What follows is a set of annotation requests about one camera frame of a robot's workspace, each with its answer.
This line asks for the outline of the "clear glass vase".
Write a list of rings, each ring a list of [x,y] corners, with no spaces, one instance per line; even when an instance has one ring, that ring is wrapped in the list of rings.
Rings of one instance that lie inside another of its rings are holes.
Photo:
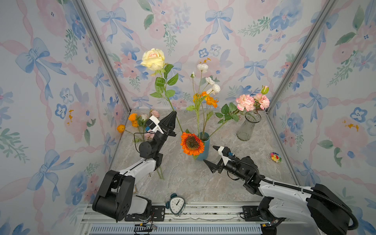
[[[241,141],[248,141],[253,135],[256,124],[261,121],[261,115],[254,111],[250,111],[245,113],[244,117],[245,121],[237,131],[237,137]]]

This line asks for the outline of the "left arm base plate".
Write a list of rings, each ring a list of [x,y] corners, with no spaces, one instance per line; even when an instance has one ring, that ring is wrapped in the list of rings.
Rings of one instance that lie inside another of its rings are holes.
[[[129,214],[125,217],[127,222],[163,222],[165,219],[165,206],[147,207],[143,214]]]

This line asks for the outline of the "orange poppy flower stem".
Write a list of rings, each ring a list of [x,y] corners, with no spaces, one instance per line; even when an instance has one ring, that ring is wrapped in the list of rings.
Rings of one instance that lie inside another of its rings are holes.
[[[218,99],[213,97],[214,91],[196,93],[193,96],[194,111],[197,119],[197,134],[202,141],[206,141],[206,126],[210,118],[214,115],[212,109],[218,107]]]

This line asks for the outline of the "colourful small flower toy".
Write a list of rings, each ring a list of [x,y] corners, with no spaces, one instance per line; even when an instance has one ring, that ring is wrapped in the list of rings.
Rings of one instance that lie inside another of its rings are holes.
[[[279,162],[282,161],[281,157],[280,157],[279,154],[276,153],[276,152],[272,152],[272,153],[271,153],[271,160],[273,160],[273,161],[276,162],[276,163],[279,163]]]

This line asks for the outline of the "aluminium rail frame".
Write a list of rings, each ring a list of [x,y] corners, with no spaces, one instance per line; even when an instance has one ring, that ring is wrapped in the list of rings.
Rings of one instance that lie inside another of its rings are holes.
[[[188,203],[180,216],[164,210],[164,220],[153,219],[146,225],[114,219],[88,208],[78,235],[320,235],[317,227],[287,219],[276,230],[262,227],[263,221],[245,221],[243,206],[253,202]]]

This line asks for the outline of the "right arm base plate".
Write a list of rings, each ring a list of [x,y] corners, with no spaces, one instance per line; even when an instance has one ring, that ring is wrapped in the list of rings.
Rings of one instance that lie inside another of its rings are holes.
[[[266,223],[277,223],[280,220],[280,218],[274,216],[268,208],[260,209],[259,206],[242,206],[240,217],[245,221],[265,221]]]

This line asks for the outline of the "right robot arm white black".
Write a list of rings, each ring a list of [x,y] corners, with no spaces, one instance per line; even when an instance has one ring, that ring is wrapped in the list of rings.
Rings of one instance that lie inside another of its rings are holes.
[[[345,235],[358,228],[352,210],[326,186],[300,187],[278,182],[261,175],[249,156],[240,159],[224,146],[214,149],[221,157],[219,162],[204,163],[212,173],[226,171],[234,176],[234,181],[242,180],[249,193],[262,197],[257,208],[244,206],[241,218],[265,221],[262,227],[267,233],[276,234],[277,227],[287,219],[315,225],[327,235]]]

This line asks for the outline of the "teal ceramic vase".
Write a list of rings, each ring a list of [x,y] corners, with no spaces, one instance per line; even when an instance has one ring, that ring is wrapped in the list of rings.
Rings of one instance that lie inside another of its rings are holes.
[[[199,138],[202,140],[204,144],[204,152],[200,153],[198,157],[196,158],[197,161],[203,161],[207,159],[209,155],[209,149],[210,149],[210,135],[206,132],[200,132]]]

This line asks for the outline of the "pink rose flower stem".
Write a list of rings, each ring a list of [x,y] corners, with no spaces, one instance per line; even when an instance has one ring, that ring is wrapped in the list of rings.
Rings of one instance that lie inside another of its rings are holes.
[[[156,110],[151,110],[150,114],[152,116],[155,116],[156,118],[160,117],[160,114]],[[151,141],[152,138],[154,137],[154,134],[152,134],[151,130],[149,130],[148,128],[146,128],[146,134],[144,134],[144,137],[146,138],[147,141]],[[159,175],[159,177],[160,177],[161,180],[165,179],[164,176],[163,176],[163,172],[162,172],[161,168],[157,169],[157,173],[158,173],[158,175]]]

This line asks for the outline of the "teal alarm clock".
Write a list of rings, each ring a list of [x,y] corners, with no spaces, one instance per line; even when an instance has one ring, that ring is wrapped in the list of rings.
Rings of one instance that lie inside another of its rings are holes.
[[[169,200],[165,204],[166,209],[169,209],[175,216],[181,216],[185,206],[185,198],[178,196],[176,193],[171,194]]]

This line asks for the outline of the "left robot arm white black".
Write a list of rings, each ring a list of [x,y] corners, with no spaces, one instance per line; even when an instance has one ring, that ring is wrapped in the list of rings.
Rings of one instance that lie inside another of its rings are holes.
[[[142,178],[157,170],[163,160],[161,148],[168,137],[175,137],[174,132],[177,112],[172,111],[159,120],[151,116],[146,125],[154,137],[140,143],[137,148],[140,160],[121,171],[108,171],[92,203],[92,209],[116,221],[126,218],[147,221],[152,218],[150,199],[133,194],[134,186]]]

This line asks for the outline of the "orange sunflower stem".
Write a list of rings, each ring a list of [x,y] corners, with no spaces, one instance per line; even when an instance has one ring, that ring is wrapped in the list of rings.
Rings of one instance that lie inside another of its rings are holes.
[[[205,151],[205,145],[195,134],[183,132],[181,136],[181,147],[185,154],[192,156],[195,160]]]

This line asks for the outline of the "cream yellow rose stem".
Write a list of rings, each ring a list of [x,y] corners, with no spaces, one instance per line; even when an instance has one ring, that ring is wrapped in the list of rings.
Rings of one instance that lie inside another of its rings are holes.
[[[142,56],[141,65],[152,71],[152,76],[155,76],[155,92],[151,94],[152,97],[164,99],[167,101],[175,111],[175,108],[170,101],[170,98],[175,96],[176,91],[169,89],[178,81],[178,74],[168,79],[168,74],[173,69],[173,65],[165,62],[165,54],[160,49],[151,49],[146,51]]]

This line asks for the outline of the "white flower stem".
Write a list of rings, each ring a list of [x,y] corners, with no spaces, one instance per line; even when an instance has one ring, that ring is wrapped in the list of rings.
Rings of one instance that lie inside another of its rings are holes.
[[[198,81],[198,85],[195,86],[195,83],[194,83],[194,80],[195,80],[195,73],[192,73],[191,74],[191,78],[193,80],[193,94],[196,94],[196,93],[202,93],[202,92],[207,92],[207,91],[214,91],[214,95],[213,97],[215,98],[215,96],[221,91],[221,88],[220,86],[214,81],[213,77],[212,76],[207,76],[205,77],[205,73],[209,71],[209,67],[207,64],[198,64],[197,65],[197,69],[198,69],[198,72],[199,72],[199,75],[200,75],[200,79]],[[194,111],[194,103],[193,105],[190,105],[186,108],[186,110],[188,111]]]

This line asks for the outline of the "orange ranunculus flower bunch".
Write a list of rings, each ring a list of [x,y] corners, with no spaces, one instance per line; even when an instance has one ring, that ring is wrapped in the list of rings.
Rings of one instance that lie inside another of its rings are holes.
[[[133,113],[129,116],[128,120],[131,122],[132,126],[138,129],[138,134],[141,136],[139,140],[145,141],[145,130],[146,130],[146,121],[148,115],[137,115]]]

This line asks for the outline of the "pink carnation flower stem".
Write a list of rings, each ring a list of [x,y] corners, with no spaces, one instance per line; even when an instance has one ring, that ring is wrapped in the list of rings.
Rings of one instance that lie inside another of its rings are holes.
[[[270,100],[267,97],[268,93],[269,87],[262,86],[261,91],[255,95],[242,94],[236,98],[235,102],[223,105],[220,111],[215,113],[215,116],[219,119],[218,124],[220,126],[214,130],[214,133],[231,120],[240,121],[240,118],[244,117],[247,112],[254,111],[260,114],[261,111],[266,111],[270,106]]]

